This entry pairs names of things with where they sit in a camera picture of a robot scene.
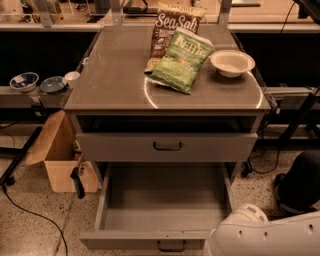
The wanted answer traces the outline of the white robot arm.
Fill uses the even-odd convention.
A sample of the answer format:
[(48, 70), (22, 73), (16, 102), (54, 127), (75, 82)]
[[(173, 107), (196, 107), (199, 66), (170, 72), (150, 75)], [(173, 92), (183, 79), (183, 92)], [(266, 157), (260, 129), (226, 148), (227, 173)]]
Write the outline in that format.
[(320, 256), (320, 213), (269, 221), (242, 204), (210, 232), (204, 256)]

